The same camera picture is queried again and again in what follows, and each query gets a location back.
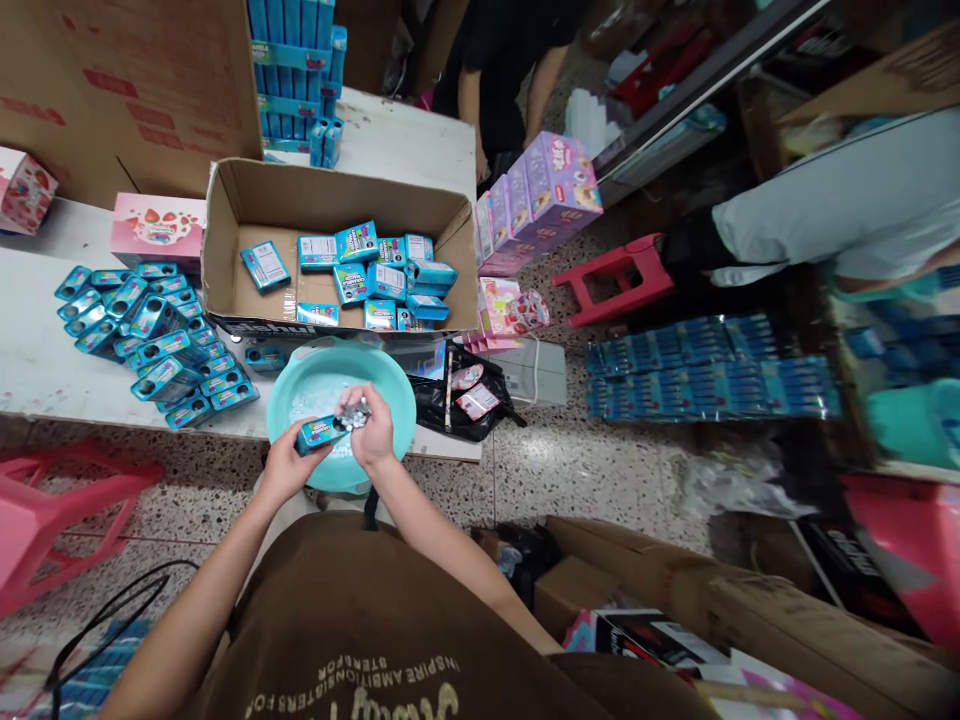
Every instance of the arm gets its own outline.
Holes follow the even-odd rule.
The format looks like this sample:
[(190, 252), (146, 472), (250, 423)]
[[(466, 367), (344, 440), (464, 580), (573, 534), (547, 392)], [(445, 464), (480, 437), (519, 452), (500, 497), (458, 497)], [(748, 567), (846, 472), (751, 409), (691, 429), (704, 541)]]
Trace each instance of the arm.
[(483, 140), (480, 137), (480, 71), (462, 70), (460, 72), (457, 109), (460, 119), (473, 125), (476, 138), (477, 185), (490, 174), (487, 156), (483, 152)]
[(305, 458), (296, 453), (304, 422), (274, 443), (260, 491), (150, 631), (107, 698), (102, 720), (176, 717), (196, 693), (270, 521), (330, 454), (332, 446)]
[(910, 275), (885, 280), (863, 280), (837, 275), (836, 283), (837, 287), (845, 293), (886, 290), (897, 287), (898, 285), (903, 285), (911, 280), (916, 280), (918, 277), (923, 277), (927, 273), (934, 272), (942, 267), (949, 267), (950, 265), (960, 265), (960, 240), (955, 240), (950, 245), (947, 245), (947, 247), (931, 255), (930, 259), (927, 260), (919, 270)]
[(526, 147), (540, 134), (543, 126), (543, 113), (547, 109), (547, 102), (553, 94), (553, 88), (560, 76), (560, 68), (567, 57), (569, 45), (554, 47), (547, 50), (533, 71), (530, 81), (530, 92), (527, 94), (527, 136), (523, 141)]
[(370, 476), (403, 539), (480, 598), (535, 650), (543, 655), (563, 652), (494, 562), (433, 506), (393, 456), (390, 408), (373, 386), (349, 388), (343, 403), (356, 403), (361, 397), (367, 398), (372, 416), (365, 427), (353, 431), (353, 455)]

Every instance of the black plastic bag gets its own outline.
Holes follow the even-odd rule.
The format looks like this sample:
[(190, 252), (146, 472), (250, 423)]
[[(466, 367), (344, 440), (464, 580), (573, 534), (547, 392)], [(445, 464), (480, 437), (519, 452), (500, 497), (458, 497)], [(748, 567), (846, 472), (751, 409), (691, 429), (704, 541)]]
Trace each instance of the black plastic bag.
[[(520, 427), (526, 427), (526, 420), (520, 417), (513, 407), (513, 400), (510, 397), (510, 391), (507, 390), (506, 379), (503, 377), (503, 368), (447, 340), (444, 350), (445, 358), (449, 358), (451, 350), (453, 363), (445, 362), (443, 380), (427, 380), (407, 375), (417, 400), (417, 424), (471, 442), (481, 442), (506, 417)], [(463, 395), (463, 391), (454, 390), (450, 396), (450, 429), (447, 430), (444, 422), (447, 406), (447, 379), (450, 373), (477, 364), (483, 365), (483, 376), (480, 382), (500, 400), (500, 404), (479, 420), (473, 421), (455, 402)]]

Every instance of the black cable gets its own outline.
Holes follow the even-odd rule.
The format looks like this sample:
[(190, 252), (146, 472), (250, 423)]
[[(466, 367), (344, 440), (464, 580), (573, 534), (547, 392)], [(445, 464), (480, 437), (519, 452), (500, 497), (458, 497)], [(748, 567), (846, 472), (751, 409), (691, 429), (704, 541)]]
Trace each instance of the black cable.
[[(86, 627), (84, 627), (83, 630), (81, 630), (79, 633), (74, 635), (74, 637), (66, 645), (63, 646), (63, 649), (57, 655), (57, 659), (54, 660), (53, 667), (50, 669), (50, 674), (47, 675), (47, 679), (43, 685), (43, 689), (51, 693), (53, 696), (50, 702), (51, 720), (59, 720), (60, 718), (61, 690), (63, 689), (63, 686), (66, 685), (68, 682), (70, 682), (70, 680), (72, 680), (74, 677), (76, 677), (77, 673), (79, 673), (87, 665), (89, 665), (97, 657), (99, 657), (104, 650), (110, 647), (110, 645), (112, 645), (117, 638), (119, 638), (121, 635), (123, 635), (123, 633), (127, 631), (127, 628), (129, 628), (138, 617), (143, 615), (146, 609), (150, 607), (153, 601), (157, 599), (157, 597), (160, 595), (161, 592), (163, 592), (163, 589), (167, 586), (167, 583), (170, 582), (170, 574), (168, 573), (166, 575), (161, 575), (156, 580), (138, 589), (135, 593), (130, 595), (130, 597), (124, 598), (124, 595), (126, 595), (126, 593), (128, 593), (132, 588), (136, 587), (137, 584), (143, 582), (151, 575), (154, 575), (160, 572), (161, 570), (166, 570), (167, 568), (173, 567), (175, 565), (189, 565), (194, 570), (200, 569), (200, 566), (191, 560), (171, 560), (170, 562), (166, 562), (166, 563), (163, 563), (162, 565), (158, 565), (152, 570), (147, 570), (147, 572), (143, 573), (140, 577), (138, 577), (136, 580), (128, 584), (120, 592), (118, 592), (116, 595), (110, 598), (106, 602), (106, 604), (97, 611), (96, 615), (93, 616), (93, 619), (87, 623)], [(66, 675), (66, 677), (63, 677), (63, 678), (60, 677), (60, 670), (63, 668), (63, 665), (67, 662), (67, 660), (73, 654), (73, 651), (77, 649), (77, 646), (80, 645), (80, 643), (83, 641), (83, 638), (86, 637), (90, 631), (92, 631), (98, 625), (101, 625), (107, 620), (110, 620), (111, 618), (113, 618), (118, 612), (120, 612), (127, 605), (132, 603), (141, 595), (145, 595), (146, 593), (150, 592), (151, 590), (153, 592), (151, 593), (150, 597), (148, 597), (143, 602), (143, 604), (141, 604), (140, 607), (137, 608), (137, 610), (129, 618), (127, 618), (124, 621), (123, 625), (120, 627), (119, 630), (113, 633), (113, 635), (110, 638), (104, 640), (96, 650), (94, 650), (92, 653), (90, 653), (90, 655), (84, 658), (83, 662), (81, 662), (77, 667), (71, 670), (70, 673)]]

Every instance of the red plastic stool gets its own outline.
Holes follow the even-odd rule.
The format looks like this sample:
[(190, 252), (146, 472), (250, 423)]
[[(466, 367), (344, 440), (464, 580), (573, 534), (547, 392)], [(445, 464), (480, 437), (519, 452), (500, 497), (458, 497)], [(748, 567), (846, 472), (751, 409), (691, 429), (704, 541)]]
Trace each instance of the red plastic stool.
[[(569, 283), (580, 303), (580, 312), (567, 318), (570, 327), (612, 320), (673, 292), (673, 280), (663, 269), (660, 253), (654, 244), (659, 237), (659, 233), (647, 235), (553, 276), (554, 285)], [(634, 268), (640, 273), (640, 284), (636, 287), (626, 273)], [(585, 282), (590, 275), (615, 278), (620, 294), (595, 303)]]
[[(62, 495), (38, 490), (50, 467), (63, 459), (100, 465), (116, 474)], [(119, 462), (91, 440), (0, 459), (0, 618), (123, 550), (127, 541), (118, 536), (140, 493), (163, 475), (158, 463)], [(63, 530), (117, 503), (123, 505), (91, 555), (75, 558), (53, 549)], [(44, 560), (59, 569), (32, 582)]]

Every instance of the plastic basin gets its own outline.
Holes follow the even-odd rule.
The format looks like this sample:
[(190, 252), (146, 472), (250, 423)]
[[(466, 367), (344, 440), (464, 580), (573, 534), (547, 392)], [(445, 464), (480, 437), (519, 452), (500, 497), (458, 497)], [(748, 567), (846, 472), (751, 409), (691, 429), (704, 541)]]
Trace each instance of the plastic basin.
[[(372, 382), (393, 416), (393, 452), (402, 459), (413, 442), (417, 406), (413, 388), (400, 366), (385, 352), (335, 337), (319, 338), (293, 351), (280, 373), (267, 405), (267, 434), (273, 443), (293, 421), (308, 415), (329, 415), (344, 383)], [(362, 494), (369, 478), (357, 463), (345, 437), (314, 470), (307, 484), (326, 492)]]

